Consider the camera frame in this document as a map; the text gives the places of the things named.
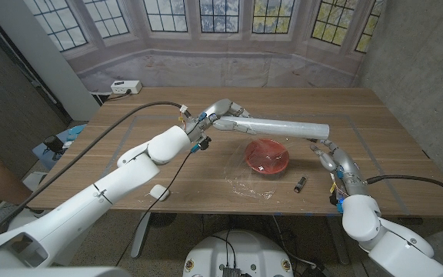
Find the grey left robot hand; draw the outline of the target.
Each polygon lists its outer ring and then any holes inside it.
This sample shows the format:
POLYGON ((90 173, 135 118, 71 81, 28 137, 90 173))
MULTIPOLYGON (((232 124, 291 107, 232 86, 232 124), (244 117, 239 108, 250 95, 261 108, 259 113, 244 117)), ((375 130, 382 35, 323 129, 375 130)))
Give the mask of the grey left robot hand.
POLYGON ((235 122, 237 117, 251 118, 251 114, 239 104, 224 98, 206 108, 197 118, 190 118, 185 133, 190 142, 200 142, 205 137, 204 131, 211 126, 222 131, 256 134, 256 131, 252 128, 235 122))

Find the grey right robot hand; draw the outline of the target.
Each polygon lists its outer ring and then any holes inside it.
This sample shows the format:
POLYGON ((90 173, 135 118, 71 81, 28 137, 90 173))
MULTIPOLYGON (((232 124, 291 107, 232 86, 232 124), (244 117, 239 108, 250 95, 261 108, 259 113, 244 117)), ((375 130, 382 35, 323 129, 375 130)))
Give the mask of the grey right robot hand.
POLYGON ((365 178, 353 158, 331 140, 321 140, 321 143, 329 148, 329 152, 316 145, 310 145, 310 149, 318 156, 322 166, 338 177, 346 193, 349 196, 369 195, 365 178))

